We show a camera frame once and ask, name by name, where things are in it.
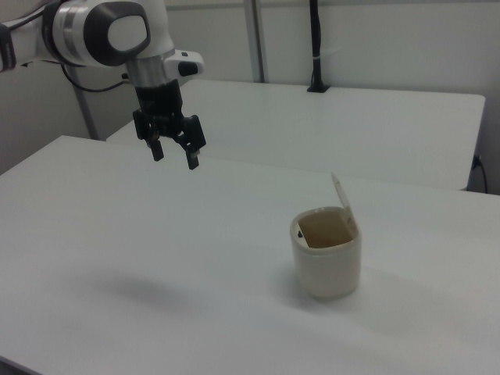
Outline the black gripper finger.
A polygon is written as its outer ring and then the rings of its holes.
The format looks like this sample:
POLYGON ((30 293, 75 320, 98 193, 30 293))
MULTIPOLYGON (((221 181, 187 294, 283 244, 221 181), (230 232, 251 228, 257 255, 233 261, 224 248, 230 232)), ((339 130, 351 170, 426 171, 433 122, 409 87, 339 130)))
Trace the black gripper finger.
POLYGON ((190 170, 199 166, 200 149, 206 146, 206 139, 198 116, 184 117, 180 121, 177 143, 185 150, 187 164, 190 170))
POLYGON ((145 121, 143 125, 143 138, 152 151, 153 159, 158 162, 164 157, 163 148, 159 140, 159 131, 154 123, 145 121))

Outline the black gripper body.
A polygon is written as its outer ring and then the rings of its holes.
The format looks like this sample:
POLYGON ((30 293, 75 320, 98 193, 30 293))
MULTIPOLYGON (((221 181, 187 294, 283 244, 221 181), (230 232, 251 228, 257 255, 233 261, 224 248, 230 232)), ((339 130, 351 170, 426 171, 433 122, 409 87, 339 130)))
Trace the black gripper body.
POLYGON ((133 112, 133 118, 140 140, 152 143, 167 137, 176 141, 187 133, 178 79, 156 87, 136 87, 135 92, 139 109, 133 112))

